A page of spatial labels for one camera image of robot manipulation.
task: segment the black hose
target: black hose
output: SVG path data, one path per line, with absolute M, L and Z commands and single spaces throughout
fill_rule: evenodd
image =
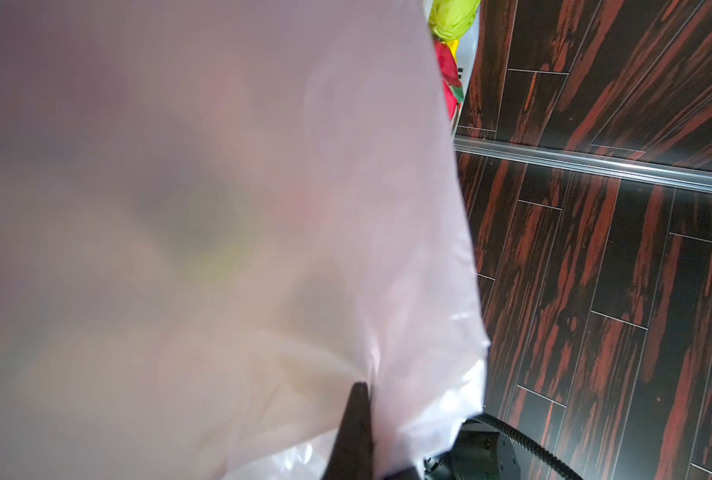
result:
M 484 425 L 488 425 L 494 428 L 498 432 L 502 433 L 504 436 L 510 438 L 514 442 L 518 443 L 520 446 L 526 448 L 535 457 L 545 462 L 550 468 L 553 468 L 556 473 L 566 478 L 567 480 L 582 480 L 582 477 L 580 475 L 577 475 L 574 470 L 572 470 L 568 465 L 556 458 L 551 452 L 548 452 L 530 437 L 527 437 L 523 433 L 516 430 L 514 427 L 511 427 L 504 421 L 500 420 L 499 418 L 493 417 L 488 413 L 482 413 L 481 415 L 475 416 L 471 419 L 475 420 L 478 423 L 483 423 Z

